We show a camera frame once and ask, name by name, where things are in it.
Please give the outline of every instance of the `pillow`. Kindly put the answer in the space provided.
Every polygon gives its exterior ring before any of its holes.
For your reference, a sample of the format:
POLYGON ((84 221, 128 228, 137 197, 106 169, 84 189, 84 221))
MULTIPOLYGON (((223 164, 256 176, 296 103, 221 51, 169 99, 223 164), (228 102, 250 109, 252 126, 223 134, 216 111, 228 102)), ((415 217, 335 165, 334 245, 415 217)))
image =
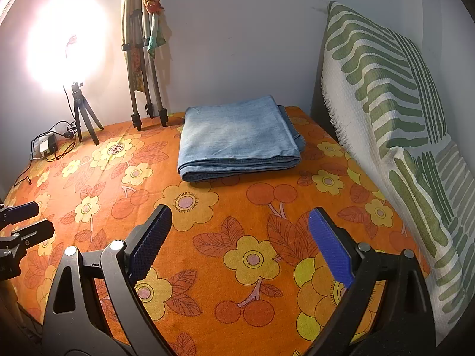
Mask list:
POLYGON ((474 177, 411 40, 331 2, 325 41, 322 90, 332 123, 431 265, 440 342, 474 294, 474 177))

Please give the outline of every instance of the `bed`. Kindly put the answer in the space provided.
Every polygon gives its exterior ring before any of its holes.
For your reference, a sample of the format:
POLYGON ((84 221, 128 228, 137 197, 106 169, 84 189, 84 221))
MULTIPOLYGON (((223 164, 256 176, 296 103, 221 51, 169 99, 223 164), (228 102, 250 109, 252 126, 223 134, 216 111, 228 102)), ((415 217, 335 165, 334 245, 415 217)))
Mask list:
MULTIPOLYGON (((55 235, 31 248, 12 280, 22 306, 40 322, 64 249, 104 248, 124 239, 158 204, 173 228, 135 289, 178 356, 300 355, 344 293, 308 231, 322 206, 356 241, 388 253, 412 249, 430 268, 401 219, 348 153, 297 107, 286 111, 306 140, 293 169, 188 183, 177 174, 183 113, 163 128, 144 119, 106 126, 63 159, 35 161, 6 204, 36 201, 55 235)), ((69 142, 61 145, 64 151, 69 142)), ((104 282, 96 282, 114 336, 125 341, 104 282)), ((369 330, 381 298, 377 284, 356 337, 369 330)))

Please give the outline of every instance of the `electrical socket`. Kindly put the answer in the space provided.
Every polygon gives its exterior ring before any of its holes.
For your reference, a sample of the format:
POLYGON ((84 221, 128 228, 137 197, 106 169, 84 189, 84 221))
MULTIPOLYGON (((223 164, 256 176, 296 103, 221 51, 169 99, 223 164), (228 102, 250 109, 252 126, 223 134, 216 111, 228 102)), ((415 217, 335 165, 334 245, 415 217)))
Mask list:
POLYGON ((35 142, 33 143, 33 157, 34 158, 40 158, 40 157, 43 156, 40 152, 39 147, 40 147, 41 143, 43 143, 45 140, 48 140, 48 137, 51 134, 53 134, 53 131, 56 132, 56 129, 52 128, 49 133, 47 133, 46 135, 42 136, 41 138, 38 138, 37 140, 35 140, 35 142))

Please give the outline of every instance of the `denim fabric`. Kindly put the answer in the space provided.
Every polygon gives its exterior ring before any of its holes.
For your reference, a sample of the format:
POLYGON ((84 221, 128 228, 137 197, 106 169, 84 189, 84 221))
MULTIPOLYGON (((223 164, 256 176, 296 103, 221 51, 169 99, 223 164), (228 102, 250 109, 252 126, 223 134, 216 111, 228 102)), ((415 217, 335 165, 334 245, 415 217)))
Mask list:
POLYGON ((299 162, 294 136, 270 95, 186 110, 178 157, 184 181, 289 169, 299 162))
POLYGON ((295 129, 294 125, 289 119, 289 116, 287 115, 286 108, 284 106, 278 106, 280 114, 282 115, 282 118, 286 121, 287 127, 289 127, 289 131, 292 134, 292 138, 294 138, 294 142, 298 147, 298 150, 300 152, 303 152, 305 150, 305 146, 307 143, 305 143, 305 139, 303 138, 302 135, 300 135, 297 130, 295 129))

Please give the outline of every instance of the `white power strip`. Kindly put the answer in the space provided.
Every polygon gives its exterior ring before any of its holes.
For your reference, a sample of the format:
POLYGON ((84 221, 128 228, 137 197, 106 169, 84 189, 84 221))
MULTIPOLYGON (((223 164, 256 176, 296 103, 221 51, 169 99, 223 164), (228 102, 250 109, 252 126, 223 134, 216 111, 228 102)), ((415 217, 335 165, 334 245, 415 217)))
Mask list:
POLYGON ((44 153, 48 151, 48 137, 54 133, 53 131, 56 131, 56 129, 52 128, 51 131, 45 136, 42 136, 41 138, 35 140, 35 143, 33 143, 34 158, 41 158, 45 156, 44 153))

